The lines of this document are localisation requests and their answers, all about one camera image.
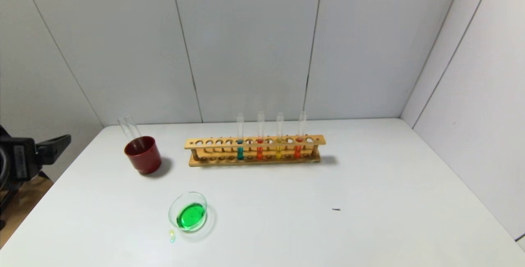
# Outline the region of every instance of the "petri dish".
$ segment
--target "petri dish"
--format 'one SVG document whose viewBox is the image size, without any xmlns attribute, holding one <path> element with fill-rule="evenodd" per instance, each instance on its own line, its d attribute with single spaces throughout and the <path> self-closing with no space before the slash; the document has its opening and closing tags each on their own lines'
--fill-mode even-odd
<svg viewBox="0 0 525 267">
<path fill-rule="evenodd" d="M 208 204 L 198 192 L 184 192 L 169 207 L 169 222 L 185 232 L 199 230 L 206 222 Z"/>
</svg>

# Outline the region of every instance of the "white table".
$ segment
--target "white table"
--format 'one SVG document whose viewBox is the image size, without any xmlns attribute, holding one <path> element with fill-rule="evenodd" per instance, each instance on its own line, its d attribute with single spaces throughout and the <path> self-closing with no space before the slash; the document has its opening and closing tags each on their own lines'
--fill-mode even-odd
<svg viewBox="0 0 525 267">
<path fill-rule="evenodd" d="M 328 143 L 321 163 L 281 166 L 187 165 L 186 138 L 231 136 L 234 123 L 140 129 L 164 158 L 155 177 L 131 167 L 120 127 L 104 129 L 0 250 L 0 265 L 525 266 L 517 243 L 399 119 L 310 121 L 308 134 Z M 255 132 L 248 123 L 244 134 Z M 167 211 L 185 191 L 206 196 L 215 226 L 170 243 Z"/>
</svg>

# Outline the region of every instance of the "test tube rack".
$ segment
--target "test tube rack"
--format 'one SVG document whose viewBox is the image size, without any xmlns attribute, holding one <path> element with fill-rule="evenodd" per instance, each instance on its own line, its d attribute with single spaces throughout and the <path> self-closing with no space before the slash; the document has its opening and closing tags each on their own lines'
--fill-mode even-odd
<svg viewBox="0 0 525 267">
<path fill-rule="evenodd" d="M 277 137 L 264 137 L 262 143 L 257 143 L 257 137 L 244 137 L 242 144 L 237 144 L 238 138 L 194 138 L 186 140 L 184 149 L 190 149 L 190 167 L 212 166 L 245 166 L 251 164 L 300 164 L 320 162 L 319 145 L 325 145 L 322 135 L 304 135 L 303 141 L 297 141 L 298 136 L 286 135 L 282 142 Z M 294 148 L 302 146 L 300 157 L 294 156 Z M 237 149 L 244 149 L 244 158 L 237 158 Z M 257 147 L 263 147 L 262 159 L 257 159 Z M 277 147 L 281 147 L 281 158 L 276 157 Z"/>
</svg>

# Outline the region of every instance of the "green liquid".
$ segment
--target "green liquid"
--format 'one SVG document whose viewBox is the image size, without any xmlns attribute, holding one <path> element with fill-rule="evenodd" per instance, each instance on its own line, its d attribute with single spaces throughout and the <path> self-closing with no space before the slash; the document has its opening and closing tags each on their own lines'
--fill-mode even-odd
<svg viewBox="0 0 525 267">
<path fill-rule="evenodd" d="M 206 211 L 200 203 L 188 205 L 177 216 L 177 225 L 180 228 L 191 230 L 202 223 Z"/>
</svg>

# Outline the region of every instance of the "test tube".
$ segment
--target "test tube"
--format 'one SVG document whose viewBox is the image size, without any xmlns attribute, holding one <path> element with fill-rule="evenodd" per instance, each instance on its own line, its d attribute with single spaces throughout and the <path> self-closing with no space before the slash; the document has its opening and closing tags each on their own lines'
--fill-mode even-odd
<svg viewBox="0 0 525 267">
<path fill-rule="evenodd" d="M 299 143 L 303 141 L 305 128 L 306 128 L 306 112 L 303 111 L 301 112 L 301 115 L 299 116 L 299 131 L 297 132 L 297 138 L 296 138 L 296 141 Z M 301 157 L 301 145 L 298 145 L 295 147 L 294 157 L 295 158 Z"/>
<path fill-rule="evenodd" d="M 133 145 L 136 152 L 144 150 L 144 141 L 142 141 L 142 135 L 140 134 L 139 128 L 131 118 L 131 116 L 124 116 L 119 118 L 119 125 L 122 131 L 128 138 L 129 142 Z"/>
<path fill-rule="evenodd" d="M 283 142 L 283 122 L 285 121 L 285 116 L 282 112 L 277 114 L 277 138 L 275 139 L 278 144 Z M 281 146 L 277 146 L 275 150 L 275 158 L 280 159 L 283 155 L 281 153 Z"/>
<path fill-rule="evenodd" d="M 257 143 L 262 144 L 264 138 L 264 112 L 259 111 L 257 114 Z M 257 159 L 263 159 L 263 149 L 262 147 L 257 147 Z"/>
<path fill-rule="evenodd" d="M 242 125 L 244 123 L 244 116 L 242 113 L 237 114 L 237 144 L 242 144 Z M 244 159 L 244 148 L 238 147 L 237 148 L 237 159 L 242 160 Z"/>
</svg>

